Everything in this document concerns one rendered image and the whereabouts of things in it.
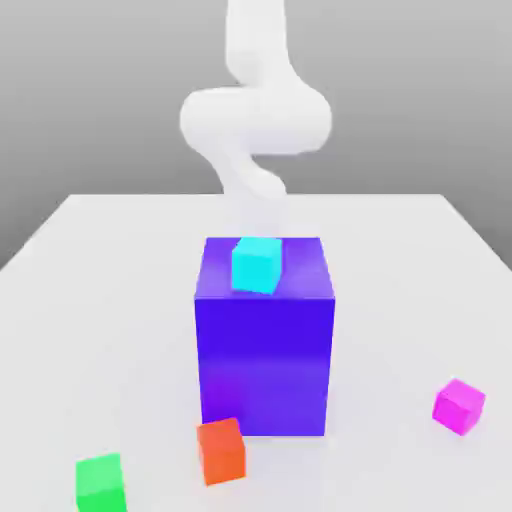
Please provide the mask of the small cyan cube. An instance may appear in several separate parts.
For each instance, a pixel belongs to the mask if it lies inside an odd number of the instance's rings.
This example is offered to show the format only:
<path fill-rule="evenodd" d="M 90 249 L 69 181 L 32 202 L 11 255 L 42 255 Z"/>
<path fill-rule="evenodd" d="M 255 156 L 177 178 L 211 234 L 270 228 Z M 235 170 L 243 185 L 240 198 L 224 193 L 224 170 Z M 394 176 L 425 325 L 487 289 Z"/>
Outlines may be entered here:
<path fill-rule="evenodd" d="M 238 291 L 273 294 L 282 274 L 282 240 L 242 237 L 231 256 L 231 287 Z"/>

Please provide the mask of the small orange cube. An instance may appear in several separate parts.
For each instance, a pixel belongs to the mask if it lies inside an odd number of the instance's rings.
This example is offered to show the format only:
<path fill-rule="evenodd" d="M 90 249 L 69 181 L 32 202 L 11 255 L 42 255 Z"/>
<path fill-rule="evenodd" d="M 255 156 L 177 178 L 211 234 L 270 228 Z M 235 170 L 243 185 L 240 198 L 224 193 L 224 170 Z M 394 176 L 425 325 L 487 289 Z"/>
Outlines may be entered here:
<path fill-rule="evenodd" d="M 197 441 L 207 486 L 246 476 L 246 449 L 236 418 L 199 425 Z"/>

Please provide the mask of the small magenta cube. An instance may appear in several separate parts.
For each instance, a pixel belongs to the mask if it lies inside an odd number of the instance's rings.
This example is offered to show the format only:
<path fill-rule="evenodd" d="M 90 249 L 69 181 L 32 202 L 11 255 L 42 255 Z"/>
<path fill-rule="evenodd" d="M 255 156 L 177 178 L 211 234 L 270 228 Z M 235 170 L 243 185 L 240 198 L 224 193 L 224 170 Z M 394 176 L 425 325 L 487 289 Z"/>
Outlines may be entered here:
<path fill-rule="evenodd" d="M 485 400 L 485 393 L 454 378 L 437 393 L 432 418 L 465 436 L 478 423 Z"/>

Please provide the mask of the small green cube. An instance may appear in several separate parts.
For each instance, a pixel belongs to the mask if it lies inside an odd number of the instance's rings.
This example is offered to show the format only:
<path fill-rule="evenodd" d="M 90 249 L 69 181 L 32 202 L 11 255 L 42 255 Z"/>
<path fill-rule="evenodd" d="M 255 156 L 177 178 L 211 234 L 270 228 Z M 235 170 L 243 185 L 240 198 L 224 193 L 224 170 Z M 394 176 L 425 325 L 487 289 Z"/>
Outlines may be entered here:
<path fill-rule="evenodd" d="M 75 495 L 78 512 L 127 512 L 120 454 L 79 460 Z"/>

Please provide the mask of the large purple box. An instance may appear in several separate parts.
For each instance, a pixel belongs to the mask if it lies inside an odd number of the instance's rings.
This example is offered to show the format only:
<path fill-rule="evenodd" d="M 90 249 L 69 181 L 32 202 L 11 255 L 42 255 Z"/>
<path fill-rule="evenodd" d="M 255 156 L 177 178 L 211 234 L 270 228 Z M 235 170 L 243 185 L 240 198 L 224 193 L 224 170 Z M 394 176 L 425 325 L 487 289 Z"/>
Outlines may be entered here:
<path fill-rule="evenodd" d="M 335 293 L 317 238 L 283 241 L 271 295 L 231 287 L 234 238 L 207 238 L 194 296 L 201 415 L 245 436 L 324 434 Z"/>

